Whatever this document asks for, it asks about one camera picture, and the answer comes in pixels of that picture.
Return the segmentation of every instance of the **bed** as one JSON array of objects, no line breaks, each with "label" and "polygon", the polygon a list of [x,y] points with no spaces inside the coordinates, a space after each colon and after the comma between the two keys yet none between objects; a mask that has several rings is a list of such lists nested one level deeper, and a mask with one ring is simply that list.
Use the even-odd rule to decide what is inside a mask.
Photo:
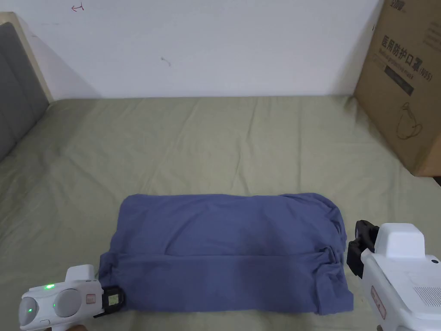
[{"label": "bed", "polygon": [[[8,38],[0,38],[0,44],[11,42]],[[0,50],[7,58],[5,47]],[[5,63],[11,72],[17,70],[11,61]],[[135,193],[316,192],[339,206],[349,238],[359,219],[377,225],[412,222],[425,234],[427,252],[441,256],[441,188],[433,179],[413,177],[400,164],[352,97],[85,99],[49,104],[35,66],[27,63],[26,68],[26,81],[34,83],[32,94],[43,97],[23,109],[29,106],[33,111],[33,102],[49,106],[28,123],[19,117],[25,126],[22,136],[0,162],[3,330],[18,330],[17,307],[28,288],[62,281],[69,266],[90,263],[97,270],[99,256],[108,250],[115,232],[119,206]],[[16,89],[27,96],[20,82]],[[4,115],[12,110],[1,111]],[[346,276],[355,295],[350,313],[122,312],[88,320],[86,326],[90,331],[372,331],[377,323],[359,280],[348,268]]]}]

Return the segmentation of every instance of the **white plastic housing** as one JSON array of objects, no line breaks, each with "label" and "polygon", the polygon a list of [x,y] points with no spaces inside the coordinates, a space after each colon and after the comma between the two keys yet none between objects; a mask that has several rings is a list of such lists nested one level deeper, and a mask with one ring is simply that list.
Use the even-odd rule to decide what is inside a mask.
[{"label": "white plastic housing", "polygon": [[412,224],[386,223],[366,249],[362,287],[384,331],[441,330],[441,263]]},{"label": "white plastic housing", "polygon": [[[98,280],[94,279],[93,266],[82,265],[71,267],[66,273],[64,282],[30,288],[22,295],[31,297],[37,302],[37,314],[34,320],[20,326],[21,330],[39,330],[52,327],[52,331],[63,331],[71,325],[86,318],[104,312],[102,309],[103,289]],[[54,304],[57,296],[66,289],[75,289],[81,297],[81,304],[78,311],[69,317],[60,317],[56,314]]]}]

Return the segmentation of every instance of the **wooden headboard frame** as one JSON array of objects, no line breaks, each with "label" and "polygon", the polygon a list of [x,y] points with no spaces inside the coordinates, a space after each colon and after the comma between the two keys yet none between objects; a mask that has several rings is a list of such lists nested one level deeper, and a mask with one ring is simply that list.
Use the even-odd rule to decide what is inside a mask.
[{"label": "wooden headboard frame", "polygon": [[43,91],[46,95],[46,98],[49,102],[52,102],[53,98],[52,98],[51,92],[49,91],[48,85],[46,84],[46,81],[43,77],[43,74],[40,70],[40,67],[38,66],[37,60],[35,59],[35,56],[34,56],[34,53],[32,53],[29,42],[26,39],[26,36],[23,32],[23,28],[20,25],[19,18],[13,12],[0,12],[0,25],[3,23],[6,23],[6,22],[12,23],[15,30],[17,31],[17,34],[19,35],[20,41],[26,51],[26,54],[28,55],[28,58],[32,64],[34,71],[35,71],[35,74],[37,75],[38,81],[40,82],[40,85],[43,88]]}]

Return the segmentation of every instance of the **red marking on wall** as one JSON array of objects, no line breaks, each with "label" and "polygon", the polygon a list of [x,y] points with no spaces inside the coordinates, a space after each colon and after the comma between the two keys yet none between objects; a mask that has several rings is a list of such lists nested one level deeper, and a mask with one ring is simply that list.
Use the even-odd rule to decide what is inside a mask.
[{"label": "red marking on wall", "polygon": [[72,6],[72,10],[75,11],[75,12],[76,12],[75,9],[80,9],[80,8],[81,8],[82,10],[84,10],[84,8],[83,8],[83,6],[82,6],[82,3],[81,3],[81,6],[79,6],[79,7]]}]

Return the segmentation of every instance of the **upholstered headboard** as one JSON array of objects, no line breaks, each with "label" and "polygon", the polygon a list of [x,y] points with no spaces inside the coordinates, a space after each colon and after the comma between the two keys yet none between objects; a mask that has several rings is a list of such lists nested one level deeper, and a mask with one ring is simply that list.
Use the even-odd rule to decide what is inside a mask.
[{"label": "upholstered headboard", "polygon": [[49,101],[14,25],[0,25],[0,161],[43,116]]}]

